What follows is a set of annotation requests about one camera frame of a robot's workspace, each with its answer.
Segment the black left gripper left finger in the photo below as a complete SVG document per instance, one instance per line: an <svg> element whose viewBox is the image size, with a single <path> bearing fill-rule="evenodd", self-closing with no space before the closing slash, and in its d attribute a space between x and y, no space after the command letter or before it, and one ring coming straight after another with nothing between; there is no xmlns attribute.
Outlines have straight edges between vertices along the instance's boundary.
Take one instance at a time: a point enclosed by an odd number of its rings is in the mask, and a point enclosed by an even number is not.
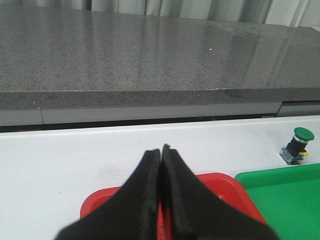
<svg viewBox="0 0 320 240"><path fill-rule="evenodd" d="M144 152L116 193L82 219L63 228L57 240L156 240L159 212L159 149Z"/></svg>

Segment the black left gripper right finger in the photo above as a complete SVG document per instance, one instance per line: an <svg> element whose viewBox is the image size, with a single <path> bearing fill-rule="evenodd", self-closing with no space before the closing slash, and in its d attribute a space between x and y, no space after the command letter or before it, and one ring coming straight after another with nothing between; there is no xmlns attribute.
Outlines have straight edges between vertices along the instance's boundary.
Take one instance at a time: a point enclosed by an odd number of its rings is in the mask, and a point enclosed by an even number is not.
<svg viewBox="0 0 320 240"><path fill-rule="evenodd" d="M224 202L190 170L176 149L162 148L161 203L175 240L276 240L266 224Z"/></svg>

